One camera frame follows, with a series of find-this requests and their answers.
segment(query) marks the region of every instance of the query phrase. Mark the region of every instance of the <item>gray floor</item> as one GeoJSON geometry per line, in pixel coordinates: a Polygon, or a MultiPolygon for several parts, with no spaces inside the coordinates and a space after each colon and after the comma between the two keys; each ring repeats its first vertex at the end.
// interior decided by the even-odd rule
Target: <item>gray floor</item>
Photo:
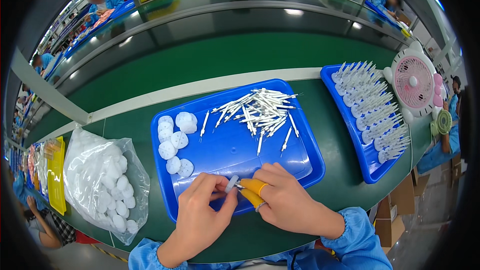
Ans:
{"type": "MultiPolygon", "coordinates": [[[[439,166],[429,171],[430,178],[422,196],[415,198],[415,214],[403,215],[405,232],[387,257],[395,270],[420,269],[453,216],[458,200],[459,181],[452,183],[451,170],[439,166]]],[[[464,176],[460,178],[460,187],[464,176]]],[[[105,251],[128,259],[128,253],[97,244],[105,251]]],[[[46,253],[60,270],[128,269],[127,263],[88,245],[72,243],[46,253]]]]}

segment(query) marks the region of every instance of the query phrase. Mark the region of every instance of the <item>clear plastic bag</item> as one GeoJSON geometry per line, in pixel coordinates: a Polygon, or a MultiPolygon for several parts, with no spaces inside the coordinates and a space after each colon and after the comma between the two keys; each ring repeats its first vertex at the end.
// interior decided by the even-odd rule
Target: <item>clear plastic bag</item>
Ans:
{"type": "Polygon", "coordinates": [[[63,182],[66,201],[82,218],[111,231],[125,245],[133,241],[137,231],[147,222],[150,178],[130,138],[107,140],[81,128],[74,129],[63,164],[63,182]],[[122,178],[122,186],[125,185],[126,191],[130,184],[135,198],[134,207],[126,211],[125,206],[132,205],[129,199],[132,195],[126,191],[127,197],[118,189],[118,177],[123,176],[128,181],[125,184],[126,180],[122,178]],[[128,226],[116,225],[121,221],[113,215],[120,216],[128,226]]]}

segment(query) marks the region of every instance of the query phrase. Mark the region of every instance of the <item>yellow plastic tray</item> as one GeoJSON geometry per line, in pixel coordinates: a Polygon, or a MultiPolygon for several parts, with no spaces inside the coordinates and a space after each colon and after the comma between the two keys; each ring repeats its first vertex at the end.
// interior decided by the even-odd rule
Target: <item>yellow plastic tray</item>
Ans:
{"type": "Polygon", "coordinates": [[[65,158],[65,142],[63,136],[57,137],[61,143],[60,151],[53,153],[53,160],[47,159],[48,168],[48,201],[50,206],[57,210],[62,216],[67,210],[65,205],[65,193],[63,193],[63,160],[65,158]]]}

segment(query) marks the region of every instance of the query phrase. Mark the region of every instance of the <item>pink fan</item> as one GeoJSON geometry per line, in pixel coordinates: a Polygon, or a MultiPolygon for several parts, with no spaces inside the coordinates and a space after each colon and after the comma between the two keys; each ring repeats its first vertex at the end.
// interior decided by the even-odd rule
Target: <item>pink fan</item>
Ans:
{"type": "Polygon", "coordinates": [[[442,108],[442,76],[435,72],[433,63],[423,54],[422,46],[414,41],[409,48],[400,51],[392,66],[383,70],[388,83],[402,105],[405,122],[410,124],[414,117],[423,117],[434,109],[442,108]]]}

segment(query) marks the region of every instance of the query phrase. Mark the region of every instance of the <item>black cap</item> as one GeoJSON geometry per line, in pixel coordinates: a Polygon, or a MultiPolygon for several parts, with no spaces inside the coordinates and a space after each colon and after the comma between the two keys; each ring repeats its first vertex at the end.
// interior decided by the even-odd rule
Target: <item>black cap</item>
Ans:
{"type": "Polygon", "coordinates": [[[453,76],[453,75],[450,75],[450,77],[453,79],[453,81],[456,81],[456,84],[458,85],[458,87],[460,87],[462,85],[462,83],[460,82],[460,78],[458,76],[453,76]]]}

